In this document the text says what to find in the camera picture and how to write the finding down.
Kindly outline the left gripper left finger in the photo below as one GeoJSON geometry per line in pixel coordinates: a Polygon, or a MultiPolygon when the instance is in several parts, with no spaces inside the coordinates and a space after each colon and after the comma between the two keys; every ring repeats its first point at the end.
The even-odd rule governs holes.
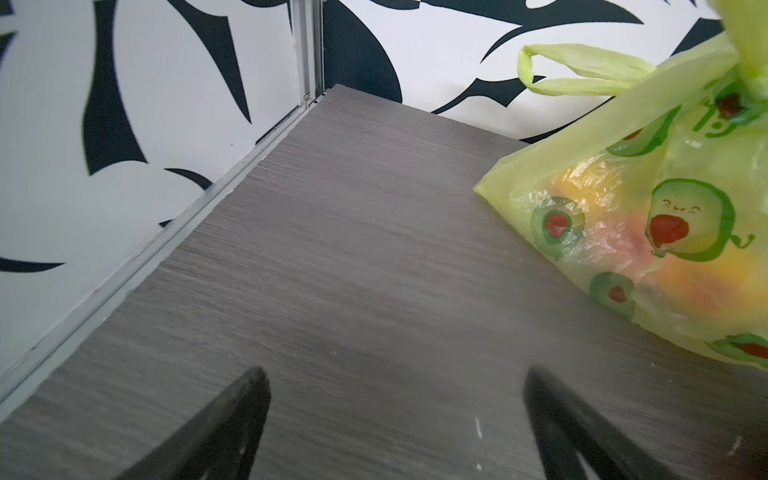
{"type": "Polygon", "coordinates": [[[271,403],[261,368],[244,372],[120,479],[247,479],[271,403]]]}

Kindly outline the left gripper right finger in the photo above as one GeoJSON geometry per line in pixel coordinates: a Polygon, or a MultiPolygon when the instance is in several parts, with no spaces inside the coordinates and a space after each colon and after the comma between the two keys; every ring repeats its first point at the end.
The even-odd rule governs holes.
{"type": "Polygon", "coordinates": [[[600,479],[678,477],[543,367],[528,371],[523,400],[548,479],[585,479],[583,462],[600,479]]]}

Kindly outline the green avocado plastic bag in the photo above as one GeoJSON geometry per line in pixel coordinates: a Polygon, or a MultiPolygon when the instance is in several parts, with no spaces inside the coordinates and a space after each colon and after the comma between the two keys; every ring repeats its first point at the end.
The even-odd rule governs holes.
{"type": "MultiPolygon", "coordinates": [[[[767,365],[767,5],[476,185],[593,300],[694,353],[767,365]]],[[[535,56],[534,81],[577,78],[535,56]]]]}

